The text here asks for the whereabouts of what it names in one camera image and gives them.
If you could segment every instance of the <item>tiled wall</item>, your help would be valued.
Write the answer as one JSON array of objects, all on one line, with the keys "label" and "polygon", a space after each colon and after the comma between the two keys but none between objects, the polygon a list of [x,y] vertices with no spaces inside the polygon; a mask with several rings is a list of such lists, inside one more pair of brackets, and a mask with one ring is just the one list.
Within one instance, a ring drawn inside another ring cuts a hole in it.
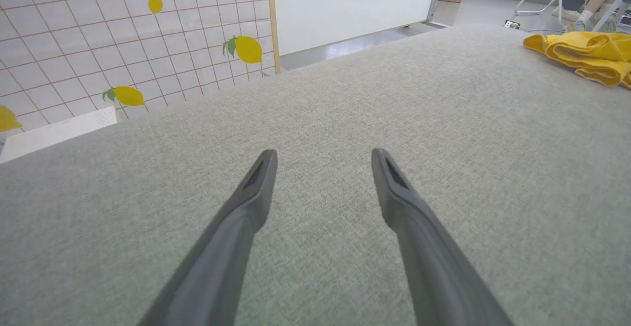
[{"label": "tiled wall", "polygon": [[[137,117],[275,73],[269,0],[162,0],[155,14],[151,6],[0,0],[0,106],[22,125],[0,140],[111,105]],[[260,61],[241,60],[238,45],[224,53],[233,36],[255,39]],[[120,103],[122,92],[104,98],[119,86],[140,91],[144,104]]]}]

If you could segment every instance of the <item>lemon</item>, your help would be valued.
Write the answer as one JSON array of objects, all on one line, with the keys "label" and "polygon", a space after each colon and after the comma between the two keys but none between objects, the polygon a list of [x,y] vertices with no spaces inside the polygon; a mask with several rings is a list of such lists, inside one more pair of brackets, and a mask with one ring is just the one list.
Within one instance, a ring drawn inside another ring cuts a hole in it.
[{"label": "lemon", "polygon": [[105,100],[105,96],[107,96],[111,101],[114,101],[114,98],[116,98],[121,104],[125,104],[126,106],[142,106],[144,104],[142,93],[130,86],[110,88],[109,90],[103,92],[103,100]]},{"label": "lemon", "polygon": [[20,124],[17,119],[15,119],[15,114],[9,110],[9,108],[5,106],[0,106],[0,131],[7,131],[11,129],[19,129],[22,128],[22,124]]},{"label": "lemon", "polygon": [[151,11],[151,14],[160,13],[162,11],[162,0],[149,0],[147,2],[147,6]]},{"label": "lemon", "polygon": [[237,55],[245,63],[263,62],[263,49],[261,45],[254,38],[250,38],[249,36],[232,36],[230,40],[223,43],[223,49],[221,51],[224,56],[226,49],[232,57],[235,56],[235,50],[237,50]]}]

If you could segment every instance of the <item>gray sofa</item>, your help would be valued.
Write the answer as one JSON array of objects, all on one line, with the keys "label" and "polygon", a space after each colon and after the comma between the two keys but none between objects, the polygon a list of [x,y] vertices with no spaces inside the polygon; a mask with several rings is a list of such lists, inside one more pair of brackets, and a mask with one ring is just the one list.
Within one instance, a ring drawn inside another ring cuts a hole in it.
[{"label": "gray sofa", "polygon": [[134,325],[278,151],[237,325],[413,325],[386,148],[516,325],[631,320],[631,92],[500,27],[437,30],[0,165],[0,324]]}]

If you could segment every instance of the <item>yellow towel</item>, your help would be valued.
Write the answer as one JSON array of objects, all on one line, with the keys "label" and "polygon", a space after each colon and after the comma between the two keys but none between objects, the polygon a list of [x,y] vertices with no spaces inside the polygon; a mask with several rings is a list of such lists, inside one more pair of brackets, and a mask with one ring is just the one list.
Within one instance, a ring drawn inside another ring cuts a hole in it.
[{"label": "yellow towel", "polygon": [[599,32],[536,34],[524,40],[528,49],[576,68],[583,78],[606,86],[631,89],[631,35]]}]

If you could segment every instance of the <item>white panel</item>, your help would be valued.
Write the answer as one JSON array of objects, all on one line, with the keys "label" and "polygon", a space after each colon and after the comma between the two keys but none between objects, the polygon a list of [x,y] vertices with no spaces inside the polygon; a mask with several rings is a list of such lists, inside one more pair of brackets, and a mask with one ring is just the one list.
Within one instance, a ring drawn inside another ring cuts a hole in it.
[{"label": "white panel", "polygon": [[275,0],[281,55],[424,21],[432,0]]}]

